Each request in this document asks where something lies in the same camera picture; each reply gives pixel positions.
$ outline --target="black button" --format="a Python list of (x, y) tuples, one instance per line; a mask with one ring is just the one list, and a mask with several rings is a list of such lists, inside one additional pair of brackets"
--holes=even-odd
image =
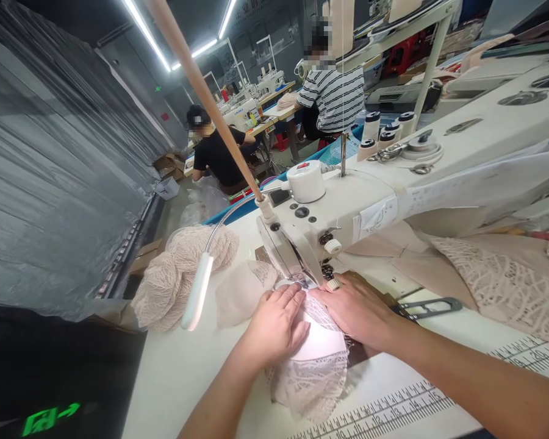
[(295, 211), (297, 218), (307, 218), (309, 216), (309, 209), (307, 207), (300, 207)]

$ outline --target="striped shirt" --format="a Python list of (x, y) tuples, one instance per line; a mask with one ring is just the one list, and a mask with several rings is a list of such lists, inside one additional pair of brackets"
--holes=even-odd
[(364, 69), (356, 67), (345, 74), (337, 70), (312, 70), (307, 73), (297, 102), (309, 108), (317, 104), (320, 131), (343, 131), (364, 108)]

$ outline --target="black t-shirt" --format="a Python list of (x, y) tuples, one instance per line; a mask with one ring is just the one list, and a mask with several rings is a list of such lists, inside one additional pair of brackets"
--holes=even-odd
[[(230, 127), (230, 131), (236, 143), (242, 145), (246, 133), (232, 127)], [(193, 169), (205, 172), (206, 166), (209, 166), (224, 186), (237, 185), (244, 179), (232, 154), (230, 154), (228, 147), (221, 139), (220, 133), (217, 130), (212, 132), (209, 137), (204, 137), (195, 147)]]

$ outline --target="ceiling light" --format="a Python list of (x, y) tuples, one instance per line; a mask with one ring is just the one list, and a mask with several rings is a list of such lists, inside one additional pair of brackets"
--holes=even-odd
[(230, 21), (230, 16), (232, 15), (235, 4), (236, 0), (230, 0), (230, 4), (228, 5), (228, 11), (226, 12), (226, 16), (224, 17), (224, 22), (221, 24), (220, 40), (224, 36), (224, 32), (226, 32), (226, 26), (228, 25), (228, 21)]
[[(191, 54), (191, 58), (195, 58), (196, 56), (199, 56), (201, 55), (203, 52), (205, 52), (206, 50), (208, 50), (210, 47), (212, 47), (215, 43), (217, 43), (218, 40), (212, 40), (210, 41), (208, 44), (206, 44), (205, 46), (203, 46), (202, 48), (199, 48), (197, 49), (195, 52), (193, 52)], [(181, 67), (181, 63), (176, 63), (173, 65), (173, 67), (171, 67), (172, 70), (177, 70), (179, 67)]]
[(169, 67), (169, 63), (167, 62), (167, 60), (163, 56), (163, 53), (160, 51), (160, 47), (157, 44), (157, 42), (154, 41), (154, 38), (153, 38), (153, 35), (151, 34), (151, 31), (148, 30), (148, 27), (146, 26), (145, 21), (143, 20), (140, 12), (138, 12), (138, 9), (136, 8), (136, 6), (132, 2), (132, 0), (124, 0), (124, 4), (126, 5), (126, 8), (128, 9), (130, 14), (132, 15), (134, 21), (136, 21), (136, 24), (138, 24), (138, 27), (140, 28), (141, 32), (144, 34), (146, 40), (151, 45), (154, 52), (159, 57), (160, 61), (163, 63), (163, 66), (165, 66), (167, 71), (170, 72), (171, 68)]

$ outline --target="hand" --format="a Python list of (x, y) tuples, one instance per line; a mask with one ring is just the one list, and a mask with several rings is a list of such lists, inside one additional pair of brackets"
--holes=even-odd
[(341, 288), (332, 291), (326, 284), (309, 294), (327, 306), (344, 333), (369, 348), (386, 352), (395, 326), (409, 322), (394, 314), (366, 285), (343, 274), (334, 275), (343, 283)]
[(258, 372), (290, 357), (299, 347), (309, 330), (305, 321), (293, 327), (305, 299), (300, 288), (298, 284), (283, 285), (262, 295), (248, 329), (235, 347), (241, 363)]

